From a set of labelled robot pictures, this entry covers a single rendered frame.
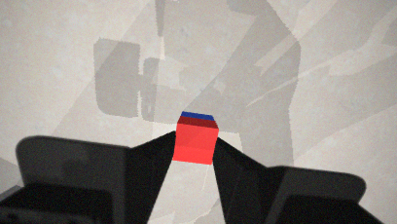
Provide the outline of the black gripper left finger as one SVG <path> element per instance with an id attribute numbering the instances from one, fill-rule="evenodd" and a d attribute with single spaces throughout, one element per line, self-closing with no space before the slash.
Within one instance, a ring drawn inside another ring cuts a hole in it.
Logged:
<path id="1" fill-rule="evenodd" d="M 16 155 L 30 182 L 109 191 L 114 224 L 148 224 L 171 164 L 176 131 L 127 146 L 51 136 L 27 136 Z"/>

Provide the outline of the red block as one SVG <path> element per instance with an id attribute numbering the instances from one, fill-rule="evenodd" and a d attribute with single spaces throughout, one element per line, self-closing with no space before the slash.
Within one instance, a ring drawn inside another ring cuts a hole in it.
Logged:
<path id="1" fill-rule="evenodd" d="M 172 161 L 212 165 L 218 132 L 215 121 L 180 116 Z"/>

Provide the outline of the blue block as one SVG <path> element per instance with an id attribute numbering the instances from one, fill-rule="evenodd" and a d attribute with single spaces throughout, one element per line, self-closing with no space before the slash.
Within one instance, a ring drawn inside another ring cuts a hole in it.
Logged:
<path id="1" fill-rule="evenodd" d="M 203 120 L 215 121 L 212 115 L 204 115 L 204 114 L 198 114 L 198 113 L 191 113 L 191 112 L 184 112 L 184 111 L 182 111 L 181 116 L 183 116 L 183 117 L 190 117 L 190 118 L 197 118 L 197 119 L 203 119 Z"/>

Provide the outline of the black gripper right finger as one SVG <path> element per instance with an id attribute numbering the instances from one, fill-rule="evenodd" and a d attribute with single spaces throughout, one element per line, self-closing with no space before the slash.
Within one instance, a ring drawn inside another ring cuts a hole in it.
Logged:
<path id="1" fill-rule="evenodd" d="M 275 224 L 288 196 L 353 200 L 366 181 L 354 174 L 315 168 L 267 168 L 217 136 L 212 157 L 226 224 Z"/>

